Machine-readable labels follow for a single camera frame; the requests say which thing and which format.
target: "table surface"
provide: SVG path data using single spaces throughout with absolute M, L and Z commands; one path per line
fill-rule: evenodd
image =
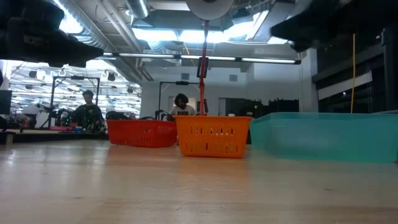
M 107 141 L 0 148 L 1 224 L 398 222 L 395 164 L 182 157 Z

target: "yellow cable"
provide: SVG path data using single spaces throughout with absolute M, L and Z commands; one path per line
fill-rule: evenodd
M 351 113 L 354 111 L 354 92 L 356 77 L 356 35 L 353 35 L 353 91 L 351 92 Z

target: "plastic basket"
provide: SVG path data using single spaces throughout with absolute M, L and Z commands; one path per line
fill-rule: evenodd
M 152 120 L 107 120 L 112 144 L 139 147 L 169 147 L 177 139 L 174 122 Z
M 253 149 L 285 159 L 394 162 L 398 115 L 273 113 L 250 125 Z
M 176 116 L 184 156 L 241 158 L 250 117 Z

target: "white wall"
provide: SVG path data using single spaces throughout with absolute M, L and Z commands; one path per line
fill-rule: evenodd
M 300 65 L 256 63 L 248 71 L 247 99 L 268 105 L 276 98 L 296 100 L 300 91 Z
M 155 79 L 142 84 L 141 117 L 152 116 L 158 107 L 159 82 L 175 82 L 181 79 L 181 73 L 189 73 L 189 82 L 199 82 L 195 67 L 147 67 Z M 205 79 L 205 98 L 208 102 L 209 115 L 218 115 L 220 98 L 245 98 L 262 100 L 268 105 L 269 100 L 299 99 L 301 111 L 317 111 L 318 100 L 312 75 L 316 74 L 316 54 L 307 55 L 301 65 L 279 65 L 254 63 L 247 73 L 238 68 L 212 68 Z M 238 82 L 230 82 L 229 75 L 238 75 Z M 160 108 L 168 110 L 169 98 L 179 93 L 199 100 L 199 90 L 193 85 L 177 86 L 163 84 Z

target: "person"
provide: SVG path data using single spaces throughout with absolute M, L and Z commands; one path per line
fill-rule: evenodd
M 96 129 L 104 122 L 102 111 L 99 106 L 93 103 L 94 93 L 92 91 L 86 90 L 82 95 L 86 104 L 79 106 L 73 112 L 73 120 L 77 121 L 78 125 L 83 128 Z
M 195 116 L 197 115 L 197 111 L 190 105 L 187 105 L 188 103 L 188 97 L 185 96 L 184 94 L 180 93 L 178 94 L 175 99 L 174 99 L 174 104 L 175 106 L 172 108 L 170 111 L 170 115 L 185 115 L 185 116 Z M 169 121 L 173 121 L 173 117 L 168 116 L 167 119 Z

